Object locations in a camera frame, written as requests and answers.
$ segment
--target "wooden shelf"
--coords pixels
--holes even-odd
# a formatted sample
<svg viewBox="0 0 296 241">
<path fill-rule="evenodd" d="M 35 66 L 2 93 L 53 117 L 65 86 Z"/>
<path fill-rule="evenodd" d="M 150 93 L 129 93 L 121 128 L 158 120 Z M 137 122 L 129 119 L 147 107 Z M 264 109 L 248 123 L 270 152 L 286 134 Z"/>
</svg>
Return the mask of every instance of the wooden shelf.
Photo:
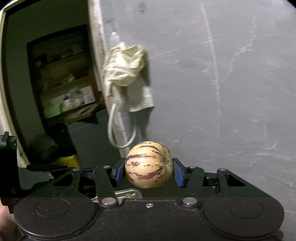
<svg viewBox="0 0 296 241">
<path fill-rule="evenodd" d="M 69 113 L 71 113 L 71 112 L 74 112 L 74 111 L 79 110 L 79 109 L 81 109 L 81 108 L 83 108 L 83 107 L 90 106 L 90 105 L 93 105 L 93 104 L 97 104 L 97 106 L 99 106 L 99 105 L 103 105 L 103 106 L 104 106 L 104 105 L 105 105 L 104 102 L 94 101 L 94 102 L 91 102 L 91 103 L 82 104 L 82 105 L 80 105 L 80 106 L 73 107 L 73 108 L 71 108 L 71 109 L 69 109 L 69 110 L 67 110 L 67 111 L 62 112 L 62 113 L 59 114 L 59 115 L 62 115 L 62 114 L 69 114 Z"/>
<path fill-rule="evenodd" d="M 47 62 L 46 64 L 43 64 L 43 65 L 41 65 L 41 66 L 39 66 L 39 67 L 35 67 L 35 70 L 39 70 L 39 69 L 42 69 L 42 68 L 44 68 L 44 67 L 47 67 L 47 66 L 49 66 L 50 64 L 53 64 L 53 63 L 58 63 L 58 62 L 60 62 L 60 61 L 64 61 L 64 60 L 69 60 L 69 59 L 71 59 L 71 58 L 76 58 L 76 57 L 78 57 L 79 55 L 85 55 L 85 52 L 81 52 L 81 53 L 77 53 L 77 54 L 73 54 L 73 55 L 70 55 L 70 56 L 67 56 L 67 57 L 64 57 L 64 58 L 60 58 L 60 59 L 56 59 L 56 60 L 52 60 L 52 61 L 50 61 L 50 62 Z"/>
<path fill-rule="evenodd" d="M 89 78 L 89 76 L 87 75 L 87 76 L 85 76 L 85 77 L 81 77 L 81 78 L 79 78 L 79 79 L 72 80 L 71 82 L 68 82 L 68 83 L 65 83 L 65 84 L 58 85 L 58 86 L 56 86 L 56 87 L 53 87 L 53 88 L 51 88 L 51 89 L 48 89 L 48 90 L 42 92 L 39 96 L 46 95 L 46 94 L 51 93 L 51 92 L 53 92 L 53 91 L 56 91 L 56 90 L 58 90 L 58 89 L 60 89 L 60 88 L 63 88 L 63 87 L 66 87 L 66 86 L 70 86 L 70 85 L 72 85 L 72 84 L 74 84 L 74 83 L 83 82 L 83 81 L 87 80 L 88 78 Z"/>
<path fill-rule="evenodd" d="M 91 105 L 86 106 L 76 112 L 73 112 L 72 114 L 68 115 L 65 118 L 65 124 L 69 125 L 73 122 L 90 117 L 92 113 L 98 108 L 99 105 L 100 105 L 99 102 L 93 102 Z"/>
</svg>

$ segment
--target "concrete wall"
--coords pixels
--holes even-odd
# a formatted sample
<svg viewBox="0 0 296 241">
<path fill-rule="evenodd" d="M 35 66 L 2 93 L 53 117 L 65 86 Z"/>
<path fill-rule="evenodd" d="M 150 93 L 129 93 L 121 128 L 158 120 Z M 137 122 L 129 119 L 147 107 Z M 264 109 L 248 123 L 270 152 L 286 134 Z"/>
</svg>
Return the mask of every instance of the concrete wall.
<svg viewBox="0 0 296 241">
<path fill-rule="evenodd" d="M 4 134 L 4 128 L 3 128 L 2 120 L 0 117 L 0 135 L 3 135 L 3 134 Z"/>
<path fill-rule="evenodd" d="M 87 0 L 42 0 L 6 18 L 9 89 L 27 143 L 44 133 L 30 83 L 26 44 L 36 38 L 88 24 Z"/>
<path fill-rule="evenodd" d="M 150 57 L 156 106 L 142 115 L 139 141 L 162 142 L 207 172 L 227 168 L 274 196 L 285 240 L 295 240 L 296 9 L 286 0 L 101 6 L 105 23 L 114 18 L 122 40 Z"/>
</svg>

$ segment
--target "pepino melon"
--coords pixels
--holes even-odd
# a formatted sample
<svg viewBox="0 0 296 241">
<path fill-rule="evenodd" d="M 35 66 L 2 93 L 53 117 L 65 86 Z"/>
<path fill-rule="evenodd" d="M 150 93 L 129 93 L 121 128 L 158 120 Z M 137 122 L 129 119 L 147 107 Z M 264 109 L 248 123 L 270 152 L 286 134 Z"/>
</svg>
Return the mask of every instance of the pepino melon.
<svg viewBox="0 0 296 241">
<path fill-rule="evenodd" d="M 169 149 L 159 142 L 142 142 L 128 153 L 125 170 L 127 178 L 135 186 L 155 188 L 172 177 L 172 155 Z"/>
</svg>

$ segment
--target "wall scratch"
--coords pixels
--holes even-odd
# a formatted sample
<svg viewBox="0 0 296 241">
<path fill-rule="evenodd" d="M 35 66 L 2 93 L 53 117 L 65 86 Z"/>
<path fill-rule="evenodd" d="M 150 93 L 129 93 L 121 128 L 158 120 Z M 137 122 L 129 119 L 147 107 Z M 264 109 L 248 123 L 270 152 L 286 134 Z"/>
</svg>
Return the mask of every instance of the wall scratch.
<svg viewBox="0 0 296 241">
<path fill-rule="evenodd" d="M 255 160 L 255 161 L 251 161 L 250 164 L 249 164 L 249 167 L 250 167 L 253 163 L 256 163 L 257 161 L 262 160 L 262 159 L 264 159 L 264 157 L 258 158 L 258 159 Z"/>
<path fill-rule="evenodd" d="M 281 87 L 281 89 L 282 89 L 284 92 L 286 92 L 286 93 L 289 94 L 289 95 L 293 95 L 293 96 L 296 97 L 296 94 L 294 94 L 294 93 L 288 91 L 287 89 L 285 89 L 285 88 L 284 88 L 284 87 L 283 87 L 278 81 L 275 80 L 275 82 Z"/>
<path fill-rule="evenodd" d="M 276 143 L 274 143 L 274 145 L 272 147 L 268 147 L 268 148 L 264 148 L 265 150 L 270 150 L 270 149 L 277 149 L 276 146 L 277 146 L 277 143 L 278 141 L 276 141 Z"/>
<path fill-rule="evenodd" d="M 256 28 L 256 27 L 255 27 L 255 21 L 256 21 L 256 19 L 257 19 L 257 15 L 253 18 L 253 21 L 252 21 L 253 29 Z M 240 50 L 239 50 L 238 52 L 234 53 L 234 57 L 232 58 L 232 60 L 230 61 L 230 64 L 229 64 L 229 70 L 227 71 L 226 76 L 224 77 L 223 81 L 225 81 L 225 79 L 228 77 L 228 75 L 230 75 L 230 73 L 233 71 L 233 64 L 234 64 L 236 58 L 237 58 L 240 54 L 242 54 L 242 53 L 245 53 L 245 52 L 247 52 L 247 51 L 253 51 L 253 50 L 251 50 L 251 49 L 249 49 L 249 48 L 253 46 L 253 42 L 254 42 L 254 40 L 255 40 L 256 37 L 257 37 L 257 35 L 254 34 L 254 35 L 251 37 L 251 40 L 250 40 L 249 43 L 247 43 L 245 46 L 241 47 Z"/>
<path fill-rule="evenodd" d="M 284 210 L 285 213 L 295 214 L 294 212 L 291 212 L 289 210 Z"/>
<path fill-rule="evenodd" d="M 281 155 L 281 154 L 277 154 L 277 153 L 257 153 L 257 155 L 259 155 L 259 156 L 270 156 L 270 155 L 274 155 L 277 158 L 281 158 L 281 159 L 284 159 L 284 160 L 287 160 L 287 161 L 290 161 L 291 160 L 290 157 L 287 157 L 287 156 Z"/>
<path fill-rule="evenodd" d="M 205 25 L 207 28 L 207 33 L 208 33 L 208 38 L 209 38 L 209 43 L 210 43 L 212 58 L 213 58 L 215 86 L 216 86 L 216 98 L 217 98 L 217 137 L 219 137 L 221 111 L 220 111 L 220 84 L 219 84 L 219 76 L 218 76 L 218 66 L 217 66 L 217 60 L 216 60 L 216 54 L 215 54 L 215 48 L 214 48 L 213 35 L 211 32 L 209 19 L 207 18 L 207 13 L 205 11 L 205 8 L 204 8 L 204 5 L 202 2 L 200 3 L 200 9 L 201 9 L 203 18 L 205 20 Z"/>
<path fill-rule="evenodd" d="M 228 154 L 229 156 L 237 156 L 237 155 L 239 155 L 240 153 L 242 153 L 241 151 L 239 151 L 238 153 L 230 153 L 230 154 Z"/>
<path fill-rule="evenodd" d="M 159 54 L 156 54 L 154 56 L 151 56 L 150 58 L 148 59 L 152 59 L 152 58 L 156 58 L 156 57 L 160 57 L 166 53 L 171 53 L 171 52 L 174 52 L 174 51 L 177 51 L 177 50 L 180 50 L 180 49 L 183 49 L 183 48 L 189 48 L 189 47 L 192 47 L 194 45 L 198 45 L 198 44 L 204 44 L 204 43 L 209 43 L 211 42 L 211 40 L 206 40 L 206 41 L 202 41 L 202 42 L 198 42 L 198 43 L 194 43 L 194 44 L 191 44 L 191 45 L 186 45 L 186 46 L 182 46 L 180 48 L 177 48 L 177 49 L 172 49 L 172 50 L 168 50 L 168 51 L 165 51 L 165 52 L 162 52 L 162 53 L 159 53 Z"/>
<path fill-rule="evenodd" d="M 215 159 L 210 159 L 210 160 L 202 160 L 201 162 L 208 162 L 208 161 L 214 161 Z"/>
</svg>

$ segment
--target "white cable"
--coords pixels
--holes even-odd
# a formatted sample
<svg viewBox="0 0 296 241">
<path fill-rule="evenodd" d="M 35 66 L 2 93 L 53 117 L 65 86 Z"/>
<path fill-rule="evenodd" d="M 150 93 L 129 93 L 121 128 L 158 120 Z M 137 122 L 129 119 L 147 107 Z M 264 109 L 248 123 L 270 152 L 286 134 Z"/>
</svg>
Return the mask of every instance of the white cable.
<svg viewBox="0 0 296 241">
<path fill-rule="evenodd" d="M 136 123 L 134 121 L 134 123 L 133 123 L 133 134 L 131 136 L 131 139 L 125 145 L 118 146 L 115 143 L 115 141 L 113 139 L 113 134 L 112 134 L 112 124 L 113 124 L 113 118 L 114 118 L 114 115 L 115 115 L 116 107 L 117 107 L 116 104 L 113 104 L 112 108 L 111 108 L 111 111 L 110 111 L 110 116 L 109 116 L 109 120 L 108 120 L 108 138 L 109 138 L 109 141 L 110 141 L 112 146 L 114 146 L 117 149 L 124 149 L 124 148 L 127 148 L 130 144 L 132 144 L 132 142 L 135 140 L 136 135 L 137 135 L 137 128 L 136 128 Z"/>
</svg>

